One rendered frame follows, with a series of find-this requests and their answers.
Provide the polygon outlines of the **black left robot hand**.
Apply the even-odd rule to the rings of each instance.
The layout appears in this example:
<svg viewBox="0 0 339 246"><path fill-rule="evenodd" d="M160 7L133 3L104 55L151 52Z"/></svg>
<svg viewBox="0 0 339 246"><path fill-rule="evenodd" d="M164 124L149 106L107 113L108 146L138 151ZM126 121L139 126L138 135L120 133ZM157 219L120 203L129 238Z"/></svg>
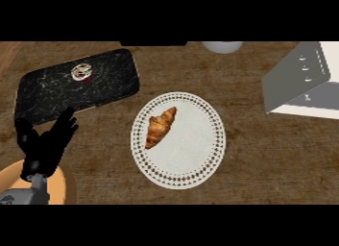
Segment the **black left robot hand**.
<svg viewBox="0 0 339 246"><path fill-rule="evenodd" d="M18 146L26 154L20 177L30 182L40 174L49 178L62 158L64 149L79 129L74 109L68 107L57 119L54 127L40 135L24 118L15 120Z"/></svg>

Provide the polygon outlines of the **white oval placemat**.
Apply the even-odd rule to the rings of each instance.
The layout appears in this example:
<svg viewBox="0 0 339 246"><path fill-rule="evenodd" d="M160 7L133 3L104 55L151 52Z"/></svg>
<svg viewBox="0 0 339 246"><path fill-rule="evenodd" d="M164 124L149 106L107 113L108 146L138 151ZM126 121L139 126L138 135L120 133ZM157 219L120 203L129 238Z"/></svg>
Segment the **white oval placemat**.
<svg viewBox="0 0 339 246"><path fill-rule="evenodd" d="M170 132L146 149L149 118L170 108L176 108ZM214 174L225 153L226 131L211 104L188 92L155 97L132 123L132 156L148 180L169 189L198 186Z"/></svg>

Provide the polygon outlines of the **grey and white tiered shelf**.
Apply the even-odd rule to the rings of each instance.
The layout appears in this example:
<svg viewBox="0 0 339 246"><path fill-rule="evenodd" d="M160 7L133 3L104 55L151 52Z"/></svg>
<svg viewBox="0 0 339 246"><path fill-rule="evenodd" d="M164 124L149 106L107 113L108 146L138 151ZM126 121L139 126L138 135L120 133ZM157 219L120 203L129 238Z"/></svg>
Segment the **grey and white tiered shelf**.
<svg viewBox="0 0 339 246"><path fill-rule="evenodd" d="M267 113L339 119L339 41L303 41L263 77Z"/></svg>

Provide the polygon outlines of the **orange round plate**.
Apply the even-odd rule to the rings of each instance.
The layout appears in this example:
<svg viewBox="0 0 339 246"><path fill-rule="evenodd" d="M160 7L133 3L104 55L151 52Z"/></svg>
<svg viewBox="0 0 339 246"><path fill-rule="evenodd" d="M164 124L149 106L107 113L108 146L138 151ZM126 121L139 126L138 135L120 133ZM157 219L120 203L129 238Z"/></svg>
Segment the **orange round plate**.
<svg viewBox="0 0 339 246"><path fill-rule="evenodd" d="M20 178L23 161L12 163L0 171L0 194L11 188L30 188L32 183ZM48 179L48 192L51 194L51 205L67 205L77 203L77 185L70 167L61 164L54 176Z"/></svg>

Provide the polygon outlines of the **black marble cutting board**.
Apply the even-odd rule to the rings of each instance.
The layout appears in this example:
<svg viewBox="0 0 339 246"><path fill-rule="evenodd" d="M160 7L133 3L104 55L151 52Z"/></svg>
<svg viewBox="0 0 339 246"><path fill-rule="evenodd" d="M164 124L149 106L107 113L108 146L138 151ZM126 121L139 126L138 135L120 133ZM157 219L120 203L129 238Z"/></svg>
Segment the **black marble cutting board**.
<svg viewBox="0 0 339 246"><path fill-rule="evenodd" d="M71 69L93 67L92 76L77 82ZM57 120L71 107L82 111L118 101L139 92L139 76L132 51L117 49L29 72L20 79L15 118L33 125Z"/></svg>

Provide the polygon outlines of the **white frosted cupcake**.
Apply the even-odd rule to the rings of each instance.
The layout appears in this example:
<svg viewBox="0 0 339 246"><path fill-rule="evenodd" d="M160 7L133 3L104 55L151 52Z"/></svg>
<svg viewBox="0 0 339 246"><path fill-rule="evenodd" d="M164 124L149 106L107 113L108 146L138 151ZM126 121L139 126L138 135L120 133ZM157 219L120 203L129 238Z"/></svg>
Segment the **white frosted cupcake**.
<svg viewBox="0 0 339 246"><path fill-rule="evenodd" d="M85 81L93 73L93 67L88 63L80 63L71 69L71 77L73 79L80 82Z"/></svg>

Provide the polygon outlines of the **brown croissant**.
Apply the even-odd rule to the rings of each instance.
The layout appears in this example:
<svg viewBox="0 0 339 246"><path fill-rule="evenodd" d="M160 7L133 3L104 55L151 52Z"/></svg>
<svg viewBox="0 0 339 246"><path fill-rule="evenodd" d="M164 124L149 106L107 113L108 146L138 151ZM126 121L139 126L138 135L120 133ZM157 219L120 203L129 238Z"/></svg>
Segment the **brown croissant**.
<svg viewBox="0 0 339 246"><path fill-rule="evenodd" d="M163 112L160 116L152 116L149 118L146 143L145 143L146 150L149 150L158 145L167 133L170 132L170 127L174 121L176 112L177 112L177 108L172 107Z"/></svg>

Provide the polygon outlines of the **white round cup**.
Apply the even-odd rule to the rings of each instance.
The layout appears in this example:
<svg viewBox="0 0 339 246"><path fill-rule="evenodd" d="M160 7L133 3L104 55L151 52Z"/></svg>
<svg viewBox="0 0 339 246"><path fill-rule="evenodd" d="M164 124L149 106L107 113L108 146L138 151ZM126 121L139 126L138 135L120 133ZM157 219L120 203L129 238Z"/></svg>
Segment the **white round cup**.
<svg viewBox="0 0 339 246"><path fill-rule="evenodd" d="M230 54L241 49L244 43L241 41L204 41L202 45L217 54Z"/></svg>

